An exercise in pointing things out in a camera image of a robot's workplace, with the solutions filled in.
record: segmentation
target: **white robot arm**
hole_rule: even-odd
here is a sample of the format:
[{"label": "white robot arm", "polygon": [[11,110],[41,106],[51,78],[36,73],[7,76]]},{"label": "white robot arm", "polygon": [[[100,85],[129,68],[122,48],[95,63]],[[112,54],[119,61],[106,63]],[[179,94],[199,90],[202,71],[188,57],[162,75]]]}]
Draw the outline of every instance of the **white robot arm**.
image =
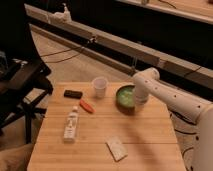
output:
[{"label": "white robot arm", "polygon": [[191,168],[193,171],[213,171],[212,102],[164,85],[159,82],[159,78],[159,72],[155,68],[149,68],[133,76],[135,103],[145,103],[150,93],[197,124],[198,138]]}]

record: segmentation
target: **paper cup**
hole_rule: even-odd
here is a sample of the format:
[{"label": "paper cup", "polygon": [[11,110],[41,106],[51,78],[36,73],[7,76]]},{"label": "paper cup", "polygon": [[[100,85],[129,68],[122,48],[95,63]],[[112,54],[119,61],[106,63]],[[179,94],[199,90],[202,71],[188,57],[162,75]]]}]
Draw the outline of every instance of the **paper cup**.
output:
[{"label": "paper cup", "polygon": [[103,98],[106,94],[108,80],[105,77],[96,77],[92,81],[93,88],[95,90],[95,96],[97,98]]}]

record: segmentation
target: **wire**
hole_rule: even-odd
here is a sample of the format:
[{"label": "wire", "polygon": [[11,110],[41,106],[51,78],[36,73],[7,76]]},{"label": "wire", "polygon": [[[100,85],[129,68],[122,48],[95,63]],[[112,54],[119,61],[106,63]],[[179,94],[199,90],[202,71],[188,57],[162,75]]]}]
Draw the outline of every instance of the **wire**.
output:
[{"label": "wire", "polygon": [[184,158],[185,154],[186,154],[189,150],[193,150],[193,149],[194,149],[194,147],[189,147],[189,148],[185,149],[185,150],[183,151],[183,153],[182,153],[183,158]]},{"label": "wire", "polygon": [[191,75],[192,73],[194,72],[197,72],[198,70],[200,70],[201,68],[203,68],[202,66],[198,67],[197,69],[193,70],[193,71],[190,71],[186,74],[183,75],[183,78],[186,78],[187,76]]},{"label": "wire", "polygon": [[136,71],[136,66],[137,66],[137,57],[133,57],[133,60],[132,60],[132,66],[131,66],[131,69],[132,69],[132,74],[134,74]]},{"label": "wire", "polygon": [[184,131],[180,131],[178,129],[174,129],[176,132],[179,132],[181,134],[185,134],[185,135],[196,135],[196,132],[184,132]]},{"label": "wire", "polygon": [[186,154],[188,151],[193,150],[193,149],[194,149],[194,147],[189,147],[189,148],[185,149],[185,150],[183,151],[183,153],[182,153],[183,159],[184,159],[185,154]]},{"label": "wire", "polygon": [[183,115],[181,115],[178,112],[175,111],[171,111],[177,118],[179,118],[180,120],[184,121],[185,123],[189,124],[189,125],[193,125],[195,126],[195,123],[189,121],[186,117],[184,117]]},{"label": "wire", "polygon": [[176,6],[174,6],[173,4],[171,4],[171,3],[169,3],[169,2],[167,2],[167,1],[164,1],[164,0],[158,0],[159,2],[162,2],[162,3],[164,3],[164,4],[168,4],[168,5],[170,5],[172,8],[174,8],[174,9],[177,9],[177,7]]},{"label": "wire", "polygon": [[57,55],[57,54],[64,53],[64,52],[70,52],[70,51],[72,51],[72,50],[80,49],[80,48],[82,48],[82,47],[83,47],[83,45],[78,46],[78,47],[75,47],[75,48],[69,48],[69,49],[67,49],[67,50],[63,50],[63,51],[59,51],[59,52],[54,52],[54,53],[42,55],[42,56],[40,56],[40,57],[43,58],[43,57],[48,57],[48,56],[52,56],[52,55]]},{"label": "wire", "polygon": [[86,49],[86,47],[83,46],[82,49],[81,49],[81,51],[80,51],[79,53],[77,53],[77,54],[75,54],[75,55],[73,55],[73,56],[71,56],[71,57],[68,57],[68,58],[65,58],[65,59],[62,59],[62,60],[58,60],[58,61],[46,61],[45,63],[60,63],[60,62],[67,61],[67,60],[69,60],[69,59],[72,59],[72,58],[74,58],[74,57],[79,56],[85,49]]},{"label": "wire", "polygon": [[46,17],[47,17],[48,23],[50,23],[50,16],[49,16],[49,13],[48,13],[49,3],[50,3],[50,0],[48,0],[48,1],[47,1],[47,4],[46,4]]}]

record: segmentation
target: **wooden table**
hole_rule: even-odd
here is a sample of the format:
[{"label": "wooden table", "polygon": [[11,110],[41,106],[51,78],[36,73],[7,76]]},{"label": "wooden table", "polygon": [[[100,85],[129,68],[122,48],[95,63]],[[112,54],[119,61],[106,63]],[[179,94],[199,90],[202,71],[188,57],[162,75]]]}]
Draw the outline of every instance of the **wooden table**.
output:
[{"label": "wooden table", "polygon": [[[29,165],[29,171],[185,171],[166,105],[150,100],[124,115],[115,106],[122,85],[109,83],[104,99],[96,99],[91,83],[60,83],[55,86]],[[83,99],[95,109],[79,107],[76,142],[63,142],[65,121],[78,100],[63,97],[65,89],[83,91]],[[105,142],[118,136],[128,156],[115,162]]]},{"label": "wooden table", "polygon": [[[165,0],[174,5],[178,10],[213,17],[213,4],[208,3],[208,0]],[[150,0],[151,4],[171,7],[159,0]]]}]

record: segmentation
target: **black chair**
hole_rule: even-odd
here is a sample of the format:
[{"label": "black chair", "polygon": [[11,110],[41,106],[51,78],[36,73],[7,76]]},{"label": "black chair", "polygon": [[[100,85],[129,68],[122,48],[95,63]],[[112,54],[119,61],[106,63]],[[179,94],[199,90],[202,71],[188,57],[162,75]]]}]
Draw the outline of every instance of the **black chair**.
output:
[{"label": "black chair", "polygon": [[[31,142],[31,118],[45,113],[36,105],[53,87],[46,78],[51,70],[40,58],[30,32],[24,0],[0,1],[0,131],[25,116],[26,143]],[[24,98],[42,90],[32,102]]]}]

